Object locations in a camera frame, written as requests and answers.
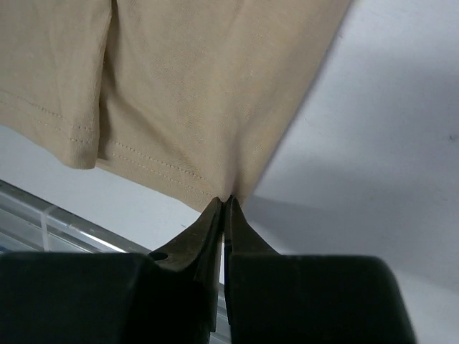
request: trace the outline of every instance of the white table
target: white table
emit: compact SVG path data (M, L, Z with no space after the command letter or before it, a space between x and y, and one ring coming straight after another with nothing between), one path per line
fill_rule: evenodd
M0 127L0 179L154 249L198 213ZM245 212L280 252L397 274L420 343L459 343L459 1L356 1Z

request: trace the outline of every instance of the beige fabric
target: beige fabric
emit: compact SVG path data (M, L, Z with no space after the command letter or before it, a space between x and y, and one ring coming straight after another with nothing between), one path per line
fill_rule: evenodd
M244 199L349 0L2 0L0 124L195 209Z

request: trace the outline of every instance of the tan cloth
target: tan cloth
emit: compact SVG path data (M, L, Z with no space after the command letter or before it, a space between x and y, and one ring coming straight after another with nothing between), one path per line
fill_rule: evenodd
M349 0L2 0L0 124L202 209L245 199Z

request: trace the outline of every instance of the garment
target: garment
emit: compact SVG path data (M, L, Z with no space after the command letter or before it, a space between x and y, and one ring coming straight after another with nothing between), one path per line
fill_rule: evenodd
M3 0L0 124L202 210L243 201L349 0Z

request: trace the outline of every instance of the stitched seam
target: stitched seam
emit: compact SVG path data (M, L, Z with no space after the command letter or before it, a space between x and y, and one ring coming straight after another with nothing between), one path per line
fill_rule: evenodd
M57 118L61 118L61 119L65 120L65 121L67 121L67 122L69 121L69 120L68 120L67 118L65 118L64 116L59 115L58 113L54 113L54 112L52 112L52 111L49 111L48 109L45 109L44 107L42 107L42 106L40 106L40 105L34 104L33 102L30 102L30 101L28 101L27 99L25 99L25 98L23 98L23 97L20 97L20 96L18 96L18 95L15 95L15 94L13 94L13 93L7 92L7 91L2 90L2 89L0 89L0 91L2 91L3 93L6 93L6 94L8 94L8 95L11 95L12 97L15 97L15 98L17 98L17 99L19 99L19 100L22 100L23 102L26 102L27 104L33 106L34 108L37 108L38 110L42 111L43 113L46 113L46 114L51 115L51 116L55 116L55 117L57 117ZM72 127L72 128L83 129L83 130L86 130L86 131L94 131L94 129L92 129L92 128L82 127L81 125L74 125L74 124L70 124L70 123L69 123L68 125L69 125L70 127Z
M114 143L114 144L116 144L116 145L119 145L120 147L123 147L123 148L127 149L128 151L134 152L134 153L136 153L137 155L139 155L139 156L142 157L142 158L146 158L146 159L148 159L148 160L150 160L150 161L153 161L153 162L155 162L155 163L160 163L161 165L167 166L167 167L169 167L169 168L174 168L174 169L176 169L176 170L178 170L178 171L181 171L181 172L183 172L183 173L189 174L190 176L193 176L193 177L195 177L195 178L201 179L202 181L206 181L205 178L203 178L203 177L201 177L201 176L198 176L197 174L195 174L195 173L193 173L193 172L190 172L190 171L188 171L188 170L185 170L184 168L180 168L180 167L177 167L177 166L173 166L173 165L171 165L171 164L165 163L164 161L157 160L157 159L152 158L152 157L150 157L150 156L146 156L145 154L142 154L142 153L139 152L138 150L135 150L134 148L129 147L128 145L124 145L124 144L122 144L122 143L120 143L120 142L117 142L117 141L114 141L114 140L110 140L110 139L108 139L107 141L108 141L108 142L112 142L112 143Z
M173 181L174 183L177 183L177 184L183 186L184 188L190 188L191 190L198 191L199 193L204 194L205 196L212 196L210 193L207 193L206 191L199 190L198 188L195 188L195 187L193 187L191 185L186 185L186 184L184 184L184 183L182 183L180 181L177 181L176 179L172 179L172 178L170 178L168 176L165 176L164 174L159 173L158 171L155 171L155 170L153 170L153 169L151 169L151 168L149 168L149 167L147 167L145 165L142 165L140 163L136 163L135 161L133 161L133 160L131 160L129 158L126 158L124 156L120 156L120 155L114 154L114 153L111 153L111 155L115 156L115 157L118 157L118 158L121 158L121 159L123 159L125 161L128 161L129 163L132 163L133 165L137 165L139 167L145 168L146 170L151 171L151 172L157 174L158 176L160 176L160 177L162 177L162 178L164 178L166 180Z
M1 104L4 104L4 105L6 105L6 106L9 106L9 107L11 107L11 108L13 108L13 109L15 109L15 110L20 111L17 107L12 106L11 104L7 104L7 103L5 103L5 102L2 101L2 100L0 100L0 103L1 103ZM31 116L30 114L28 114L28 113L19 112L18 114L20 114L20 115L24 115L24 114L25 114L25 115L27 115L31 120L33 120L33 121L35 121L35 122L37 122L37 123L39 123L39 124L41 124L41 125L44 125L44 126L46 126L46 127L49 127L49 128L54 129L54 130L56 130L56 131L60 131L61 133L64 134L65 138L68 139L68 140L70 140L70 141L81 142L81 143L91 143L91 142L92 142L91 140L78 140L78 139L76 139L76 138L71 138L71 137L70 137L64 130L62 130L61 128L54 127L54 126L52 126L52 125L49 125L48 123L42 122L41 120L38 120L38 119L36 119L35 117L32 117L32 116Z

